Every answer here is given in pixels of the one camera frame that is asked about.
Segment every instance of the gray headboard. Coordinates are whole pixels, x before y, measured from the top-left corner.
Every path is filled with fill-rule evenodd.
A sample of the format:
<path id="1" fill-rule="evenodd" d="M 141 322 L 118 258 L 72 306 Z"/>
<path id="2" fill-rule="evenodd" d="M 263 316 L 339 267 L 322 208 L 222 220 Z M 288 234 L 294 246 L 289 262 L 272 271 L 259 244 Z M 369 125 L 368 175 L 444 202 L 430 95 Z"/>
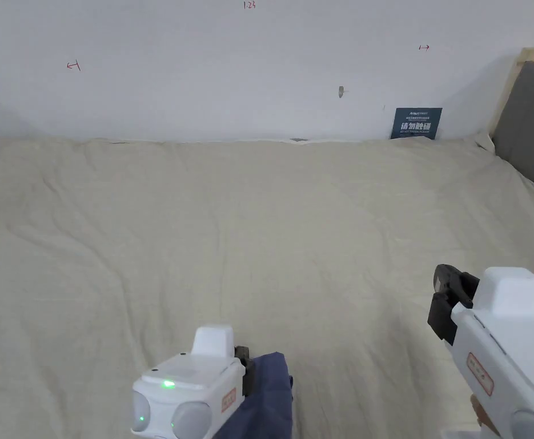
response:
<path id="1" fill-rule="evenodd" d="M 526 62 L 492 134 L 496 154 L 534 181 L 534 62 Z"/>

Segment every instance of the dark blue sign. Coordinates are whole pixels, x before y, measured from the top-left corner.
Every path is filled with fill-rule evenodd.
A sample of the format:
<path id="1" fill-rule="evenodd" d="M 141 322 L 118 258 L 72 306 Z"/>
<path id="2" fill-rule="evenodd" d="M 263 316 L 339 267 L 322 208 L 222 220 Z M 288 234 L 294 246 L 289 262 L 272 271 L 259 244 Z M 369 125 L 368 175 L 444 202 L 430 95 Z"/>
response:
<path id="1" fill-rule="evenodd" d="M 441 108 L 397 108 L 391 139 L 425 136 L 435 139 Z"/>

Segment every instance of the red arrow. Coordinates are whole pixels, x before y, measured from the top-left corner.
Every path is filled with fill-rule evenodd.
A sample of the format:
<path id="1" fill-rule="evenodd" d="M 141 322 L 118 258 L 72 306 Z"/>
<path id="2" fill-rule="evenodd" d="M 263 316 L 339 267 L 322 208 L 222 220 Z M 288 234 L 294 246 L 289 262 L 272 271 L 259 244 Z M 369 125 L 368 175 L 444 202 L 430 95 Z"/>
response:
<path id="1" fill-rule="evenodd" d="M 72 67 L 76 66 L 76 67 L 78 68 L 78 70 L 81 71 L 81 70 L 80 70 L 80 66 L 78 65 L 78 60 L 76 59 L 75 61 L 76 61 L 76 64 L 70 64 L 70 63 L 68 63 L 68 64 L 66 65 L 66 67 L 67 67 L 68 69 L 71 69 Z"/>

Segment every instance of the dark blue fabric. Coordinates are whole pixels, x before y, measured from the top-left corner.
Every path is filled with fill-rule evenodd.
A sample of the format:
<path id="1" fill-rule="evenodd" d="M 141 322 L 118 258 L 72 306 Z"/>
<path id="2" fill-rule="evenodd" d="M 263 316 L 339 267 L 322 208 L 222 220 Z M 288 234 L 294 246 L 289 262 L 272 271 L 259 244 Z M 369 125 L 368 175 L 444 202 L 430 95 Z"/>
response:
<path id="1" fill-rule="evenodd" d="M 215 439 L 290 439 L 291 381 L 283 353 L 254 358 L 253 392 L 226 421 Z"/>

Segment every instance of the mattress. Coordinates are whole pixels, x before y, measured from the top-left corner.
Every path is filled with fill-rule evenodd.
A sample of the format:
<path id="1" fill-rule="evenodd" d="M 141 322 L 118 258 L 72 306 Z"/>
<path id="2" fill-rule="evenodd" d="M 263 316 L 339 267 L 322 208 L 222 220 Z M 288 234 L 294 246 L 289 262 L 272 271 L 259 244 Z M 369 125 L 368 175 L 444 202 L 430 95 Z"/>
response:
<path id="1" fill-rule="evenodd" d="M 0 140 L 0 437 L 130 438 L 131 386 L 229 323 L 299 438 L 477 428 L 432 276 L 534 272 L 534 184 L 471 141 Z"/>

